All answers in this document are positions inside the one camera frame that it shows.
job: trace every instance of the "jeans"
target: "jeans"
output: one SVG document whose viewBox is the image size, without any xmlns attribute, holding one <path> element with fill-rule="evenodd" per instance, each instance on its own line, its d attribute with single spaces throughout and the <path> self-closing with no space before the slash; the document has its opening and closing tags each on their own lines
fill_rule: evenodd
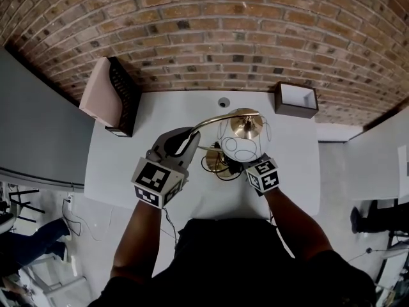
<svg viewBox="0 0 409 307">
<path fill-rule="evenodd" d="M 369 210 L 367 218 L 358 222 L 358 232 L 378 233 L 402 231 L 409 233 L 409 203 L 396 207 Z"/>
<path fill-rule="evenodd" d="M 0 252 L 10 256 L 21 267 L 29 265 L 45 253 L 64 258 L 65 244 L 57 240 L 70 231 L 62 219 L 42 226 L 31 236 L 6 232 L 0 235 Z"/>
</svg>

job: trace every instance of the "wire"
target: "wire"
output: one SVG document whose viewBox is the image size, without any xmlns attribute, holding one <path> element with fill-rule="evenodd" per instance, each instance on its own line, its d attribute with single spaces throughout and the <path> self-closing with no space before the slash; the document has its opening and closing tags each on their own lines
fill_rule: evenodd
<svg viewBox="0 0 409 307">
<path fill-rule="evenodd" d="M 216 169 L 217 169 L 217 165 L 218 165 L 218 161 L 219 161 L 219 160 L 220 160 L 219 155 L 217 155 L 217 158 L 216 158 Z M 222 181 L 225 181 L 225 182 L 233 181 L 233 180 L 235 180 L 236 178 L 239 178 L 240 175 L 243 173 L 243 166 L 240 165 L 240 168 L 241 168 L 241 172 L 240 172 L 236 177 L 229 178 L 229 179 L 226 180 L 226 179 L 224 179 L 224 178 L 221 178 L 221 177 L 218 175 L 218 173 L 216 173 L 216 176 L 217 176 L 217 178 L 218 178 L 219 180 L 222 180 Z"/>
<path fill-rule="evenodd" d="M 67 202 L 70 202 L 70 200 L 68 200 L 68 199 L 64 199 L 64 200 L 63 200 L 63 206 L 61 207 L 61 211 L 62 211 L 62 213 L 63 213 L 63 217 L 64 217 L 65 220 L 67 221 L 67 224 L 68 224 L 69 229 L 70 229 L 76 236 L 79 237 L 79 236 L 81 235 L 81 232 L 82 232 L 82 223 L 81 223 L 81 222 L 78 222 L 78 221 L 73 221 L 72 219 L 69 219 L 69 218 L 67 218 L 67 217 L 65 216 L 65 214 L 64 214 L 64 204 L 65 204 L 66 201 L 67 201 Z M 112 212 L 113 212 L 113 210 L 114 210 L 114 207 L 112 207 L 111 212 L 109 213 L 109 224 L 108 224 L 108 227 L 107 227 L 105 233 L 103 234 L 103 239 L 105 238 L 106 234 L 108 233 L 109 228 L 111 227 Z M 96 239 L 96 238 L 94 237 L 94 235 L 92 234 L 92 231 L 91 231 L 91 229 L 89 228 L 88 223 L 86 222 L 85 219 L 83 219 L 83 218 L 81 218 L 81 217 L 75 215 L 73 212 L 71 212 L 71 215 L 73 215 L 73 216 L 76 217 L 76 218 L 79 218 L 81 221 L 83 221 L 83 222 L 85 223 L 86 227 L 87 227 L 88 230 L 89 230 L 89 234 L 91 235 L 91 238 L 92 238 L 94 241 L 96 241 L 96 242 L 101 242 L 101 241 L 103 241 L 103 239 L 98 240 L 98 239 Z M 78 233 L 73 230 L 73 228 L 70 226 L 70 223 L 72 223 L 72 224 L 79 224 L 79 232 L 78 232 Z"/>
<path fill-rule="evenodd" d="M 227 170 L 229 169 L 228 167 L 226 167 L 225 169 L 222 169 L 222 170 L 220 170 L 220 171 L 210 171 L 210 170 L 206 169 L 206 168 L 203 166 L 203 160 L 204 160 L 205 158 L 206 158 L 206 156 L 204 156 L 204 157 L 202 158 L 201 164 L 202 164 L 203 169 L 204 169 L 205 171 L 208 171 L 209 173 L 214 173 L 214 174 L 216 174 L 216 173 L 222 173 L 222 172 L 227 171 Z"/>
<path fill-rule="evenodd" d="M 71 215 L 75 216 L 76 218 L 79 218 L 81 221 L 83 221 L 83 222 L 85 223 L 87 229 L 89 230 L 89 234 L 91 235 L 91 237 L 92 237 L 92 239 L 93 239 L 94 241 L 96 241 L 96 242 L 101 242 L 101 241 L 103 241 L 103 240 L 105 239 L 105 236 L 107 235 L 108 230 L 109 230 L 109 228 L 111 227 L 112 212 L 113 212 L 114 208 L 115 208 L 115 207 L 111 208 L 111 212 L 109 213 L 109 224 L 108 224 L 108 227 L 107 227 L 105 233 L 102 235 L 102 239 L 100 239 L 100 240 L 96 239 L 96 238 L 93 236 L 92 231 L 91 231 L 91 229 L 89 228 L 88 223 L 86 222 L 85 219 L 79 217 L 78 215 L 75 215 L 73 212 L 71 212 Z"/>
<path fill-rule="evenodd" d="M 364 253 L 360 254 L 359 256 L 356 256 L 356 257 L 353 257 L 352 259 L 349 259 L 349 260 L 348 260 L 348 263 L 349 263 L 349 262 L 352 262 L 353 260 L 355 260 L 355 259 L 357 259 L 357 258 L 359 258 L 359 257 L 362 257 L 362 256 L 364 256 L 364 255 L 366 255 L 366 254 L 367 254 L 367 252 L 365 251 Z"/>
<path fill-rule="evenodd" d="M 66 223 L 67 223 L 68 228 L 70 229 L 70 231 L 72 233 L 74 233 L 76 236 L 79 237 L 81 235 L 81 231 L 82 231 L 82 224 L 81 224 L 81 222 L 72 221 L 71 219 L 69 219 L 68 217 L 65 216 L 65 214 L 64 214 L 64 204 L 65 204 L 66 201 L 70 202 L 70 200 L 64 198 L 63 206 L 61 207 L 61 213 L 63 214 L 63 217 L 66 220 Z M 70 223 L 79 224 L 79 233 L 77 233 L 76 231 L 73 230 L 73 228 L 70 226 Z"/>
<path fill-rule="evenodd" d="M 352 260 L 355 260 L 359 257 L 362 257 L 366 254 L 370 254 L 370 253 L 376 253 L 378 251 L 397 251 L 397 250 L 409 250 L 409 248 L 401 248 L 401 249 L 376 249 L 376 250 L 372 250 L 371 248 L 367 248 L 366 251 L 356 257 L 353 257 L 352 259 L 348 260 L 348 263 L 351 262 Z"/>
<path fill-rule="evenodd" d="M 173 228 L 173 233 L 174 233 L 174 248 L 176 249 L 176 245 L 178 244 L 178 239 L 176 238 L 176 228 L 174 227 L 171 218 L 169 217 L 169 213 L 167 212 L 166 208 L 163 208 L 165 210 L 166 213 L 166 220 L 169 222 L 169 224 L 172 226 Z"/>
</svg>

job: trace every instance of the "desk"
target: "desk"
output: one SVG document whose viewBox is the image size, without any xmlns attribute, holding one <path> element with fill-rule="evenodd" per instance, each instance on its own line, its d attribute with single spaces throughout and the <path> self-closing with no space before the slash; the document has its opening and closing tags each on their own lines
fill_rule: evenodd
<svg viewBox="0 0 409 307">
<path fill-rule="evenodd" d="M 221 108 L 226 97 L 230 106 Z M 241 91 L 174 91 L 144 93 L 139 105 L 132 138 L 118 138 L 95 122 L 85 178 L 86 197 L 111 205 L 133 209 L 137 203 L 131 177 L 140 157 L 164 132 L 199 122 L 236 108 L 259 111 L 268 120 L 272 141 L 267 154 L 279 167 L 281 189 L 309 215 L 320 208 L 320 159 L 314 119 L 277 115 L 274 95 Z M 201 145 L 217 139 L 218 123 L 201 129 Z M 176 228 L 191 217 L 269 218 L 263 197 L 245 182 L 246 176 L 223 182 L 202 169 L 205 152 L 197 150 L 189 167 L 189 182 L 166 207 Z"/>
</svg>

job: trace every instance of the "black shirt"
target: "black shirt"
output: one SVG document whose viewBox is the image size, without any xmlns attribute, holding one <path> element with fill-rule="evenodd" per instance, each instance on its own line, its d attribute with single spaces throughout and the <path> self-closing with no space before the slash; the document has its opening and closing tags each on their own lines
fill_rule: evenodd
<svg viewBox="0 0 409 307">
<path fill-rule="evenodd" d="M 371 306 L 372 279 L 337 253 L 290 257 L 276 228 L 261 219 L 190 220 L 170 266 L 145 285 L 110 279 L 91 307 L 136 304 L 263 303 Z"/>
</svg>

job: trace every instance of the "white wall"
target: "white wall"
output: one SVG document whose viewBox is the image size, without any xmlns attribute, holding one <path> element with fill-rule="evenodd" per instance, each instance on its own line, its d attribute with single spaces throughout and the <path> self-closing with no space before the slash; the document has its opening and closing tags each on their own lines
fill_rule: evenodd
<svg viewBox="0 0 409 307">
<path fill-rule="evenodd" d="M 409 146 L 408 108 L 347 142 L 348 196 L 353 200 L 373 200 L 409 194 L 406 167 L 403 168 L 406 154 L 398 153 L 398 148 L 405 145 Z"/>
<path fill-rule="evenodd" d="M 0 168 L 83 184 L 93 124 L 0 49 Z"/>
</svg>

